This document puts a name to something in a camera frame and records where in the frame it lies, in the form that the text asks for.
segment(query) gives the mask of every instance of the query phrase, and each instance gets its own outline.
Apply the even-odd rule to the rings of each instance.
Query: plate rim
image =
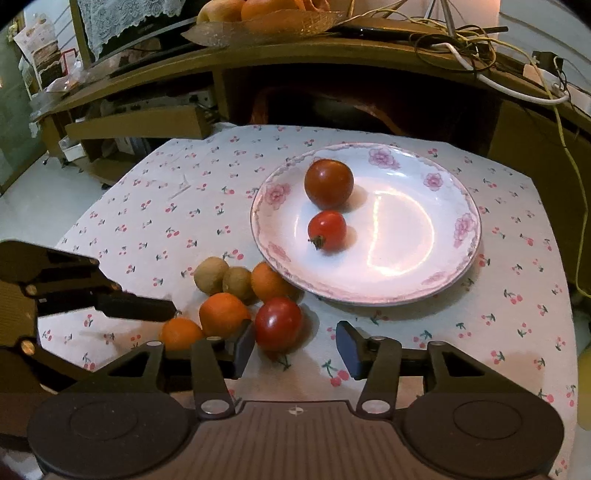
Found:
[[[298,161],[296,161],[296,163],[300,163],[306,157],[313,155],[314,153],[316,153],[318,151],[321,151],[321,150],[338,151],[338,150],[345,150],[347,148],[379,148],[379,147],[385,147],[388,149],[395,150],[397,153],[403,154],[405,156],[408,156],[408,154],[412,154],[412,157],[415,158],[416,160],[418,160],[426,165],[433,166],[440,171],[445,171],[451,176],[452,182],[454,183],[454,185],[459,188],[462,195],[464,195],[464,197],[466,198],[470,212],[475,214],[475,216],[476,216],[476,225],[475,225],[475,230],[474,230],[475,236],[472,239],[471,250],[468,253],[468,256],[470,256],[468,262],[465,263],[464,267],[460,271],[456,271],[456,273],[453,275],[453,278],[451,280],[444,283],[443,285],[441,285],[437,288],[434,288],[432,290],[430,290],[429,288],[426,288],[424,290],[417,290],[417,295],[412,298],[406,298],[406,299],[394,300],[394,301],[376,300],[376,301],[367,302],[367,301],[355,301],[355,300],[341,299],[338,297],[338,295],[330,296],[325,291],[318,290],[317,288],[314,288],[313,285],[311,285],[309,282],[306,282],[305,280],[300,279],[299,277],[296,277],[294,279],[293,276],[289,273],[289,270],[283,265],[283,262],[281,262],[280,259],[273,257],[268,252],[268,249],[264,248],[261,245],[261,243],[259,241],[260,226],[259,226],[259,232],[255,233],[255,220],[256,220],[256,216],[258,214],[258,208],[257,208],[257,210],[255,210],[255,206],[258,207],[264,198],[264,192],[263,192],[262,187],[268,182],[268,180],[271,177],[276,176],[276,174],[278,173],[279,170],[282,170],[282,172],[280,172],[280,173],[283,173],[283,171],[285,171],[286,169],[294,167],[295,164],[291,165],[290,164],[291,161],[298,160]],[[269,175],[267,175],[265,180],[262,181],[261,187],[259,188],[255,197],[252,200],[251,234],[252,234],[252,237],[256,243],[256,247],[258,248],[259,252],[263,256],[265,261],[271,266],[271,268],[274,271],[276,271],[277,273],[279,273],[279,275],[281,275],[281,277],[283,279],[287,280],[292,285],[298,287],[300,290],[308,291],[311,294],[314,294],[314,295],[321,297],[323,299],[327,299],[330,301],[336,301],[339,303],[344,303],[344,304],[348,304],[348,305],[352,305],[352,306],[392,307],[392,306],[397,306],[397,305],[404,305],[404,304],[408,304],[408,303],[413,303],[413,302],[416,302],[419,300],[433,297],[434,295],[441,293],[445,289],[454,285],[460,278],[462,278],[466,274],[466,272],[471,268],[471,266],[474,264],[474,261],[477,258],[477,253],[478,253],[478,250],[480,247],[480,243],[482,242],[482,219],[480,218],[480,212],[478,211],[478,207],[476,205],[476,202],[474,201],[472,194],[470,194],[470,191],[468,191],[466,186],[452,172],[450,172],[448,169],[442,167],[439,163],[431,160],[430,158],[423,157],[422,155],[419,155],[415,152],[412,152],[410,150],[406,150],[404,148],[400,148],[400,147],[397,147],[394,145],[379,144],[379,143],[374,143],[374,142],[343,142],[340,144],[333,144],[333,145],[327,145],[325,147],[315,148],[313,150],[309,150],[309,151],[302,153],[300,155],[295,155],[294,157],[290,158],[290,162],[286,162],[286,163],[278,166],[275,170],[270,172]]]

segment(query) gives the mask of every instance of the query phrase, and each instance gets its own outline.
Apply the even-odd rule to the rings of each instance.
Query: tomato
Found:
[[[317,250],[340,250],[345,246],[346,235],[347,223],[343,216],[334,210],[320,212],[308,223],[308,241],[312,242]]]
[[[304,178],[306,195],[321,210],[333,210],[343,205],[353,191],[353,173],[337,160],[315,161]]]
[[[285,352],[296,344],[302,324],[296,302],[287,297],[267,300],[256,314],[256,342],[265,352]]]

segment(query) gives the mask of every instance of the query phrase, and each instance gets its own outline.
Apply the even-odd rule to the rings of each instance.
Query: power strip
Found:
[[[553,93],[560,95],[560,91],[558,89],[560,86],[560,79],[556,75],[552,75],[550,72],[548,72],[548,70],[540,69],[540,72],[544,77],[544,81],[546,82],[546,85],[548,85],[548,88],[550,88]],[[538,85],[543,86],[540,77],[532,65],[526,64],[524,66],[523,76],[532,82],[536,82]],[[581,90],[573,85],[569,84],[567,85],[567,88],[570,93],[571,102],[579,107],[584,113],[591,116],[591,96],[581,92]]]

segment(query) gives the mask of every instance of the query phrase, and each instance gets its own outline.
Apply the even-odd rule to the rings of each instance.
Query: floral plate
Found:
[[[341,209],[346,248],[308,242],[319,209],[304,191],[312,162],[339,160],[355,178]],[[289,158],[262,184],[251,210],[255,242],[288,281],[321,297],[366,306],[423,299],[472,265],[480,216],[464,185],[435,162],[397,147],[351,143]]]

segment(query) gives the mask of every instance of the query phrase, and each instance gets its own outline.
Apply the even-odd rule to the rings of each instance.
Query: tablecloth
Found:
[[[88,47],[99,57],[110,38],[128,27],[137,26],[146,17],[180,14],[185,0],[77,0]]]
[[[577,405],[571,309],[550,223],[531,179],[521,173],[445,143],[323,128],[223,128],[207,140],[170,140],[151,153],[80,218],[58,248],[100,259],[102,271],[125,290],[172,299],[198,321],[206,296],[191,274],[203,259],[220,256],[247,268],[262,260],[249,211],[267,175],[295,155],[355,141],[397,145],[456,175],[482,218],[477,261],[435,298],[405,306],[343,307],[307,293],[301,307],[313,324],[308,341],[278,362],[255,348],[244,376],[227,381],[234,398],[355,404],[364,382],[350,378],[336,350],[340,320],[365,335],[396,338],[405,348],[444,340],[558,411],[565,437],[551,476],[564,479]],[[39,326],[43,347],[89,370],[157,338],[160,329],[93,309],[46,317]],[[403,378],[397,406],[419,394],[420,380]]]

